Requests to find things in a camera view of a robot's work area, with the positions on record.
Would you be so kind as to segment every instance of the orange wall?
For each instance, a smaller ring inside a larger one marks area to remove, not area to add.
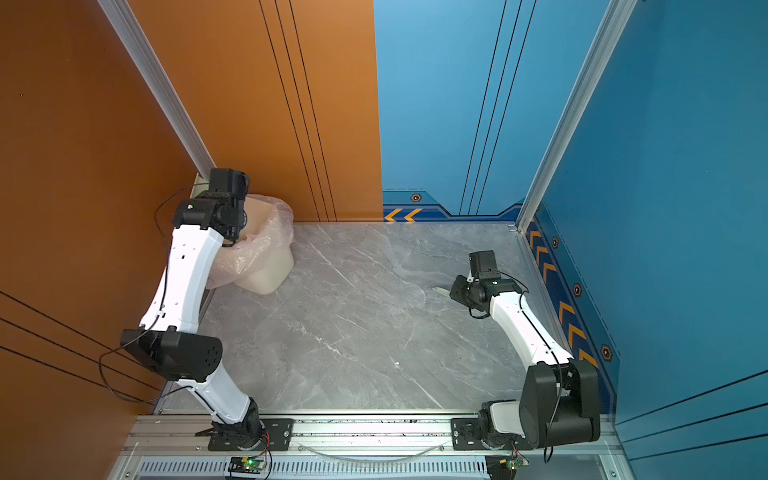
[[[129,0],[218,166],[298,221],[382,219],[373,0]]]
[[[2,2],[0,32],[0,291],[71,328],[0,295],[0,478],[50,476],[42,458],[103,478],[150,408],[110,396],[92,360],[146,310],[165,263],[152,214],[195,170],[95,0]],[[105,363],[114,388],[159,395],[160,377]]]

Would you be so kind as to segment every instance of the beige trash can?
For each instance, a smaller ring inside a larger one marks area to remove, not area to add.
[[[234,283],[268,295],[277,290],[293,268],[293,212],[282,200],[262,195],[246,197],[244,209],[248,218],[238,242],[219,249],[206,287]]]
[[[248,235],[259,233],[261,227],[269,220],[270,215],[273,214],[275,207],[267,202],[246,197],[244,208],[248,216],[248,223],[240,231],[240,240],[245,240]],[[250,290],[260,295],[268,295],[283,284],[292,268],[293,254],[290,251],[290,245],[285,245],[268,253],[264,268],[242,276],[233,283],[245,290]]]

